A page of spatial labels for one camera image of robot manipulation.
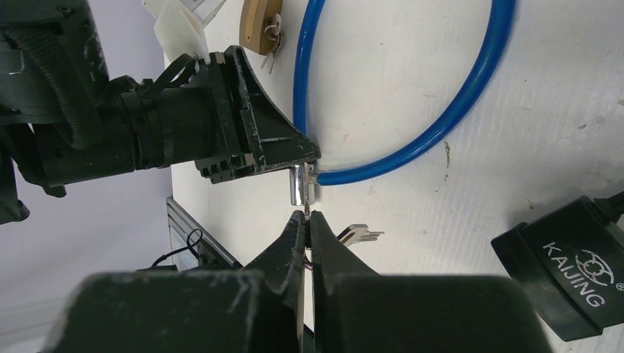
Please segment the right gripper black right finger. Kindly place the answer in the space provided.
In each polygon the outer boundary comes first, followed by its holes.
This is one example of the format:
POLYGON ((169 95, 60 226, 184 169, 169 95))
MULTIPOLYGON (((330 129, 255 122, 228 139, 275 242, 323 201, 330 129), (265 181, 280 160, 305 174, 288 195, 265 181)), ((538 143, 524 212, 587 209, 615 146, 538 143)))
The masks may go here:
POLYGON ((382 275, 310 217, 318 352, 550 352, 519 285, 505 277, 382 275))

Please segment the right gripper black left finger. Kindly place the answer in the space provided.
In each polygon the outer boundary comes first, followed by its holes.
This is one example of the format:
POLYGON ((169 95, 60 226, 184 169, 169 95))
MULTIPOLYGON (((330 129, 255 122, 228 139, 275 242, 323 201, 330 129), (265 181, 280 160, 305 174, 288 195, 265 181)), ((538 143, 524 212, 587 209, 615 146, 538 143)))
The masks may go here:
POLYGON ((54 323, 45 352, 305 352, 307 222, 237 270, 145 270, 85 279, 54 323))

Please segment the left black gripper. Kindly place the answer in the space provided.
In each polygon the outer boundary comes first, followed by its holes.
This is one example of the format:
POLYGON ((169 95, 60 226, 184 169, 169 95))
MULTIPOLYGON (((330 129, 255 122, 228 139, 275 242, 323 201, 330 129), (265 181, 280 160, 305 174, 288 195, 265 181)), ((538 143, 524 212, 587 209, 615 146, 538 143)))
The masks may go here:
POLYGON ((230 46, 200 60, 194 86, 205 94, 210 152, 195 161, 202 177, 218 184, 310 163, 319 146, 269 98, 244 49, 230 46))

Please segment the cable lock silver keys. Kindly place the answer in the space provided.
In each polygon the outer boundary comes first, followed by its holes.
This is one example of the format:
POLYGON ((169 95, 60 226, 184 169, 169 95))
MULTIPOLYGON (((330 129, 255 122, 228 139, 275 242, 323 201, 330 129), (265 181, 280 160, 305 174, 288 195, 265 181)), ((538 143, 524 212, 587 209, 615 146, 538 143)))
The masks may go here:
POLYGON ((323 246, 347 248, 358 243, 375 242, 384 234, 371 230, 364 223, 349 224, 335 231, 325 214, 317 210, 298 210, 292 214, 292 218, 296 239, 301 240, 306 249, 323 246))

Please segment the small silver key bunch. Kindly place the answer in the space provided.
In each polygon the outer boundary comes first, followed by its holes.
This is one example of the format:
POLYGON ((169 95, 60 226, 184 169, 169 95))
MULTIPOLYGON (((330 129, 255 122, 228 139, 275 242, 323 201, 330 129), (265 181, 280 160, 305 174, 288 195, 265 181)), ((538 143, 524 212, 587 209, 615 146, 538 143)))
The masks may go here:
POLYGON ((283 32, 282 32, 282 16, 276 13, 267 20, 267 24, 263 31, 265 38, 269 41, 269 50, 264 55, 261 68, 267 68, 269 75, 274 70, 274 64, 276 62, 277 52, 283 44, 283 32))

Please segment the brass padlock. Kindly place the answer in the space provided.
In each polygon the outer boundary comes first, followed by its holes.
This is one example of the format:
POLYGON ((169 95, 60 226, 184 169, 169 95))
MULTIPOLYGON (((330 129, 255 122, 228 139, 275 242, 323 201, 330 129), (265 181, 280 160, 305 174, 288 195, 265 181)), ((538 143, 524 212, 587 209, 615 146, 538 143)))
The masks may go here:
POLYGON ((239 23, 239 45, 250 51, 265 55, 269 41, 264 36, 267 20, 281 14, 282 0, 245 0, 239 23))

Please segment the small black padlock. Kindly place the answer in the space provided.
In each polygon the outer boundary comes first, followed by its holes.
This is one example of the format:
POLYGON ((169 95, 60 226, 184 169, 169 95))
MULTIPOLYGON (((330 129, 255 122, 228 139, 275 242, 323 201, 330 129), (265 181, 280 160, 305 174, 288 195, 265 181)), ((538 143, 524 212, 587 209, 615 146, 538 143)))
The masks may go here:
POLYGON ((623 323, 623 194, 582 196, 491 242, 545 323, 566 342, 623 323))

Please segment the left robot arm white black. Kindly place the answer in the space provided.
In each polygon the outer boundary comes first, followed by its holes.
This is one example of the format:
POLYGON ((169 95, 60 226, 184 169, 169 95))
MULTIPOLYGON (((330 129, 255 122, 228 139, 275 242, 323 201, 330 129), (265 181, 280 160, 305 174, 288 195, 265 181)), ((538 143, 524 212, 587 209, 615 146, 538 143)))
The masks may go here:
POLYGON ((194 162, 212 183, 318 160, 240 46, 208 51, 181 1, 154 5, 172 55, 156 79, 110 78, 86 1, 1 3, 1 222, 29 217, 16 174, 66 185, 194 162))

